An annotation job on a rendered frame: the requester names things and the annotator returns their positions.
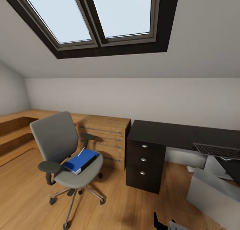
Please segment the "keyboard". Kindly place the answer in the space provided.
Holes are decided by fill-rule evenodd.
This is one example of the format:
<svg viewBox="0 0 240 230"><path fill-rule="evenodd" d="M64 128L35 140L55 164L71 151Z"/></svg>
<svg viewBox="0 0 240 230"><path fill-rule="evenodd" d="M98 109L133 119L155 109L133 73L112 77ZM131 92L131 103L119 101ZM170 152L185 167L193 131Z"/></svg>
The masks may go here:
<svg viewBox="0 0 240 230"><path fill-rule="evenodd" d="M230 147L222 147L201 143L193 143L200 154L207 156L216 156L220 158L229 158L240 160L240 149L238 148L230 148Z"/></svg>

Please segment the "folder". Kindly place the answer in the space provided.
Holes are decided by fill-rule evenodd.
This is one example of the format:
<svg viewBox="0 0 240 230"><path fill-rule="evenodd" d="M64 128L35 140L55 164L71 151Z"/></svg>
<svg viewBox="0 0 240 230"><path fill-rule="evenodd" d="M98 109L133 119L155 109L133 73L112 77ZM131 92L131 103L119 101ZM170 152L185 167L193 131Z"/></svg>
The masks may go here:
<svg viewBox="0 0 240 230"><path fill-rule="evenodd" d="M85 149L81 153L67 162L64 167L74 174L79 174L85 167L87 167L96 157L98 153Z"/></svg>

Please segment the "swivel chair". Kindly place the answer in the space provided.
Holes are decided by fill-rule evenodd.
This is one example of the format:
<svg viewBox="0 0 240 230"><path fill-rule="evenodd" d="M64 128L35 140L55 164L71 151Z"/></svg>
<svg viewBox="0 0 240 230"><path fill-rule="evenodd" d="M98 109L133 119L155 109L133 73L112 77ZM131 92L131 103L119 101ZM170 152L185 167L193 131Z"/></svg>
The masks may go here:
<svg viewBox="0 0 240 230"><path fill-rule="evenodd" d="M82 188L84 188L100 199L100 205L104 204L104 199L86 186L97 174L99 174L99 178L102 178L103 174L100 173L100 169L104 161L103 155L96 150L88 149L98 153L98 156L76 175L64 167L67 162L81 153L80 150L71 156L77 150L79 139L70 113L68 111L54 113L35 120L29 125L44 159L44 161L38 165L38 169L46 172L45 178L48 185L52 186L58 183L66 187L51 195L49 203L52 205L55 202L54 196L69 189L70 191L67 195L74 195L65 224L63 224L63 229L67 230L69 228L68 219L77 191L78 194L82 194ZM96 138L94 135L87 133L83 133L80 136L85 139L83 150L86 149L88 140L94 140ZM52 181L51 173L54 174Z"/></svg>

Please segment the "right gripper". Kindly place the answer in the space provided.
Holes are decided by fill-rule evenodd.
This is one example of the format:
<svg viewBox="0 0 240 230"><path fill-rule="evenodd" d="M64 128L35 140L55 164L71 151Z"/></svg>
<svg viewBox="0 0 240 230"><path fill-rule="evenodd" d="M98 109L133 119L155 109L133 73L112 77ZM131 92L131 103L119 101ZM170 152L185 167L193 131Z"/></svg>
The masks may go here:
<svg viewBox="0 0 240 230"><path fill-rule="evenodd" d="M168 230L167 226L165 226L162 223L158 222L156 212L154 212L154 227L156 227L157 230Z"/></svg>

